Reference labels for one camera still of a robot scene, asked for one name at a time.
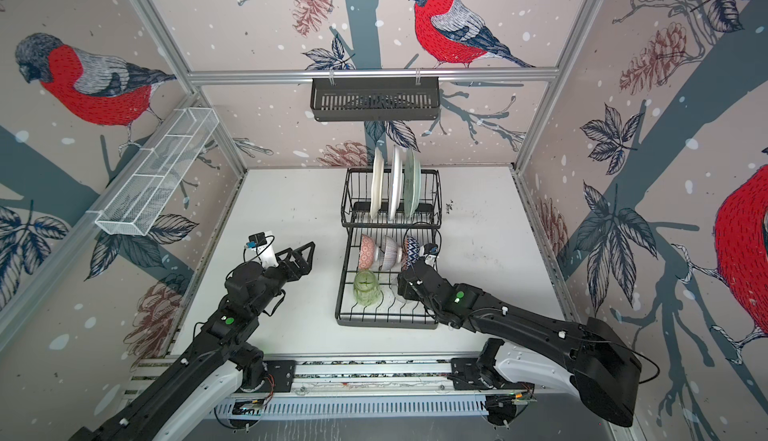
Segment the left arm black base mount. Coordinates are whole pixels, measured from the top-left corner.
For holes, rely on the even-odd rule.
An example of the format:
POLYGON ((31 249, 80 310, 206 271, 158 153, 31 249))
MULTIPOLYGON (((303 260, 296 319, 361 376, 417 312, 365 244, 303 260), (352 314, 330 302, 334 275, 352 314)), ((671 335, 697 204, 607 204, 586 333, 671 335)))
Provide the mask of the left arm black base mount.
POLYGON ((288 393, 291 391, 297 363, 295 360, 259 360, 243 371, 239 392, 288 393))

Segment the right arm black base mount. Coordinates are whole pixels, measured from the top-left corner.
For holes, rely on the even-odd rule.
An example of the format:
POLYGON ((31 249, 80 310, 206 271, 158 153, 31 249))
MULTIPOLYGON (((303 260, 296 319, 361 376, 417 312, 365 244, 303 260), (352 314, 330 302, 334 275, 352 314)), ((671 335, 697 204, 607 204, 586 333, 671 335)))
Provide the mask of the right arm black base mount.
POLYGON ((484 391, 501 389, 507 384, 494 366, 480 358, 452 358, 447 378, 456 391, 484 391))

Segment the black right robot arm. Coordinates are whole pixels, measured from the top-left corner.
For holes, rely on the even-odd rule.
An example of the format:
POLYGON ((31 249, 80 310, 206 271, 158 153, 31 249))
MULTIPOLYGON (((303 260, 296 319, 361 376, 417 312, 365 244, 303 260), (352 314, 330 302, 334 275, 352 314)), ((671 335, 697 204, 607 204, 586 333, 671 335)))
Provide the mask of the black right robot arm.
POLYGON ((642 364, 607 323, 557 320, 475 286, 453 285, 424 258, 399 274, 398 292, 421 302, 440 324, 487 335, 478 357, 453 359, 455 388, 547 386, 578 397, 607 422, 632 426, 642 364))

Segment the green glass tumbler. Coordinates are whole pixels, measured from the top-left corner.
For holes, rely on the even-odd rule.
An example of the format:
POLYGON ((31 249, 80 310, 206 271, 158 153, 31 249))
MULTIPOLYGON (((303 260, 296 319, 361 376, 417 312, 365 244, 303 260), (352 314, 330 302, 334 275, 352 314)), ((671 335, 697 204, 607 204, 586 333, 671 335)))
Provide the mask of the green glass tumbler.
POLYGON ((378 304, 382 292, 377 275, 370 270, 358 271, 353 281, 353 294, 356 303, 363 307, 378 304))

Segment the orange and blue patterned bowl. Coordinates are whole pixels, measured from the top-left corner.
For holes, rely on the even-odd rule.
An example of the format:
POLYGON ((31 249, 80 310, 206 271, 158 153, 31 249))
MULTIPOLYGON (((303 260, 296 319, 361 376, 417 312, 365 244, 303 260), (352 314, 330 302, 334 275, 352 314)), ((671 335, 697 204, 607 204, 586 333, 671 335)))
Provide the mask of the orange and blue patterned bowl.
POLYGON ((420 257, 421 244, 410 235, 406 235, 403 242, 403 262, 402 271, 410 269, 420 257))

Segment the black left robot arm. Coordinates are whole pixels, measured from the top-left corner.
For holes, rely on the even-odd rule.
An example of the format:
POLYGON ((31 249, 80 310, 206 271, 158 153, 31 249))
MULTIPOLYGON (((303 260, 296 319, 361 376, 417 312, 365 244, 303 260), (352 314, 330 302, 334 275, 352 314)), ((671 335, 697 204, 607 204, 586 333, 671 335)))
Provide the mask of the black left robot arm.
POLYGON ((98 428, 80 428, 73 440, 182 440, 241 386, 266 379, 264 353, 249 343, 284 286, 312 270, 315 244, 286 248, 265 267, 251 260, 228 273, 226 295, 185 351, 132 402, 98 428))

